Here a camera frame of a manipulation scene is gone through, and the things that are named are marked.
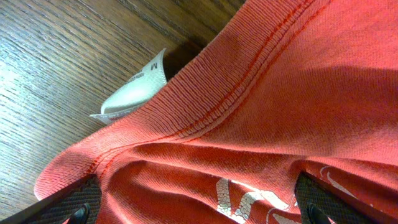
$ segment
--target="red fabric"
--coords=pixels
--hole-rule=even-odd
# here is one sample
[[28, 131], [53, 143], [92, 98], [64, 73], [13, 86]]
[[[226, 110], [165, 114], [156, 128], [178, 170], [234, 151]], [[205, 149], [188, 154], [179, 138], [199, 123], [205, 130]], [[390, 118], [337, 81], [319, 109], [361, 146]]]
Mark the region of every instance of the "red fabric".
[[398, 218], [397, 15], [247, 1], [150, 102], [56, 157], [37, 198], [95, 173], [98, 223], [300, 222], [306, 171]]

